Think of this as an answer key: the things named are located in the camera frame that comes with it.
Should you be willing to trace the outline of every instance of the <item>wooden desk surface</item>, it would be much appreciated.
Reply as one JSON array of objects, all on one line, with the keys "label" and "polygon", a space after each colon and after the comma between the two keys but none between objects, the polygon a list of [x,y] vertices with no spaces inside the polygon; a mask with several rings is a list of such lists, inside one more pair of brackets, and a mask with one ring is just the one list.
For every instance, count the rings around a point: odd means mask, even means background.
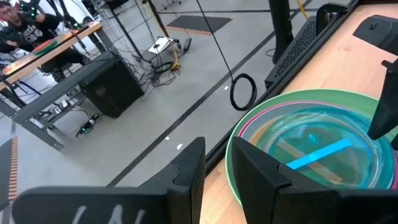
[{"label": "wooden desk surface", "polygon": [[[337,88],[380,97],[386,68],[383,60],[397,57],[352,35],[367,17],[379,14],[398,18],[398,4],[360,6],[330,37],[284,92],[311,88]],[[201,223],[246,223],[225,173],[224,159],[206,178]]]},{"label": "wooden desk surface", "polygon": [[[81,38],[81,39],[85,38],[86,36],[94,33],[98,29],[102,28],[102,24],[100,22],[90,22],[88,24],[88,26],[89,27],[87,29],[85,29],[84,31],[82,31],[78,34],[79,38]],[[68,34],[60,34],[59,36],[56,37],[56,39],[58,39],[58,42],[62,42],[63,40],[68,38],[68,35],[71,35],[71,34],[69,34],[69,33]],[[71,47],[73,44],[75,44],[77,42],[78,42],[78,40],[76,38],[72,38],[72,39],[66,41],[64,44],[57,46],[57,48],[55,48],[51,52],[45,54],[43,57],[37,59],[35,62],[29,64],[28,66],[24,67],[23,69],[19,70],[17,73],[15,73],[12,76],[10,76],[9,78],[7,78],[7,81],[9,83],[14,83],[14,82],[20,80],[24,76],[28,75],[31,71],[35,70],[37,67],[41,66],[45,62],[48,62],[51,58],[54,58],[55,56],[62,53],[64,50],[68,49],[69,47]],[[16,70],[17,67],[22,67],[22,66],[26,65],[27,63],[29,63],[31,60],[35,59],[36,57],[37,56],[35,56],[34,54],[27,54],[26,56],[13,62],[11,65],[9,65],[7,67],[14,67]],[[2,90],[5,87],[6,87],[5,84],[0,83],[0,90]]]}]

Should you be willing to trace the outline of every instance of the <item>metal desk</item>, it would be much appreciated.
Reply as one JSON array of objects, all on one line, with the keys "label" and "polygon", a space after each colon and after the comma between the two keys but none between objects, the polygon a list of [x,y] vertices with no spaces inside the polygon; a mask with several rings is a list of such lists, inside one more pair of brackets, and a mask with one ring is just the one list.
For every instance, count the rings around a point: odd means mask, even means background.
[{"label": "metal desk", "polygon": [[[109,37],[105,34],[102,30],[102,25],[100,22],[90,22],[88,23],[88,28],[84,29],[83,31],[79,32],[77,36],[79,38],[84,38],[89,35],[92,36],[93,33],[96,33],[99,39],[101,40],[102,44],[105,46],[106,49],[113,49],[113,43],[110,41]],[[42,65],[43,63],[49,61],[51,58],[54,58],[58,54],[62,53],[64,50],[71,47],[73,44],[77,43],[78,40],[73,38],[72,35],[65,36],[62,34],[56,39],[60,39],[59,45],[54,48],[52,51],[40,55],[35,56],[33,54],[28,54],[25,57],[21,58],[20,60],[14,62],[12,64],[12,69],[6,71],[5,74],[8,75],[7,81],[9,83],[14,83],[21,79],[22,77],[29,74],[38,66]],[[102,45],[98,45],[97,48],[104,49]],[[63,145],[59,143],[56,139],[51,137],[48,133],[47,127],[40,128],[35,125],[31,118],[40,110],[51,104],[47,104],[48,100],[55,101],[63,96],[69,89],[76,86],[76,84],[85,78],[84,74],[80,73],[80,75],[71,75],[66,78],[63,82],[58,85],[55,85],[51,90],[51,97],[48,97],[49,94],[44,94],[37,99],[35,99],[31,104],[27,105],[27,108],[22,108],[21,110],[17,111],[8,104],[3,101],[0,101],[0,112],[11,118],[15,123],[21,125],[26,130],[40,138],[43,142],[46,142],[48,145],[54,147],[57,150],[61,150]],[[0,83],[0,90],[5,88],[3,83]]]},{"label": "metal desk", "polygon": [[[367,17],[380,14],[398,17],[398,4],[365,5],[352,1],[350,12],[330,24],[257,102],[279,93],[311,88],[338,88],[379,98],[386,68],[383,60],[396,57],[352,36]],[[275,68],[270,76],[277,75]],[[224,154],[231,131],[206,156],[206,181],[201,223],[246,223],[226,177]]]}]

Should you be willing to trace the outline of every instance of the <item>man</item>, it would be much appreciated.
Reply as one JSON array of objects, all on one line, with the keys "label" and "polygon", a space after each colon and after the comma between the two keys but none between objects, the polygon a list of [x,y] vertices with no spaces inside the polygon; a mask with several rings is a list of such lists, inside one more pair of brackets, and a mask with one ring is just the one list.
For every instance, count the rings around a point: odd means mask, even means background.
[{"label": "man", "polygon": [[[0,18],[8,22],[8,26],[1,31],[0,52],[9,53],[15,48],[31,52],[46,40],[55,37],[55,29],[61,19],[51,14],[39,14],[32,19],[29,14],[18,12],[7,1],[0,1]],[[62,66],[66,63],[86,64],[90,61],[86,56],[76,50],[68,49],[55,58],[44,63],[43,72],[52,73],[54,80],[60,82],[65,79]]]}]

